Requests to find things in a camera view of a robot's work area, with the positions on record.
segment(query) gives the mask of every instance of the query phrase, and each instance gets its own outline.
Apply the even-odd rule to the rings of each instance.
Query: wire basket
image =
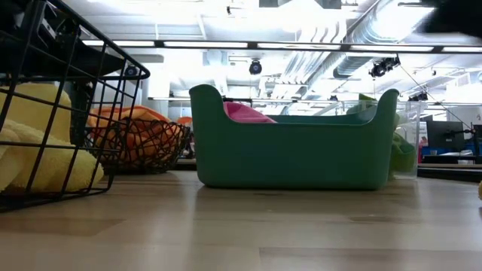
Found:
[[[105,152],[100,161],[106,171],[123,174],[164,173],[172,169],[187,144],[191,129],[162,120],[123,119],[108,128],[92,128],[86,145],[104,144],[120,150],[119,157]]]
[[[82,33],[103,43],[88,47]],[[132,108],[149,70],[60,0],[1,0],[0,59],[0,169],[8,169],[0,176],[0,212],[108,191],[115,170],[97,183],[103,157],[114,169],[122,148],[86,145],[87,118],[107,120],[119,144],[125,142],[119,134],[125,123],[91,109]],[[45,116],[32,111],[37,107]],[[8,154],[18,163],[11,165]],[[77,185],[77,178],[87,179]]]

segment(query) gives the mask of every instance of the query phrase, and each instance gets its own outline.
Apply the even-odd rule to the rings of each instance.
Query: light wood floor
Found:
[[[482,270],[477,185],[212,190],[194,172],[0,215],[0,270]]]

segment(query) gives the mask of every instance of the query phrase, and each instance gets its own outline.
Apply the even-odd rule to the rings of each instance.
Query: green plastic bin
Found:
[[[376,190],[389,177],[398,97],[385,92],[375,115],[279,116],[237,123],[210,85],[190,90],[197,174],[208,187]]]

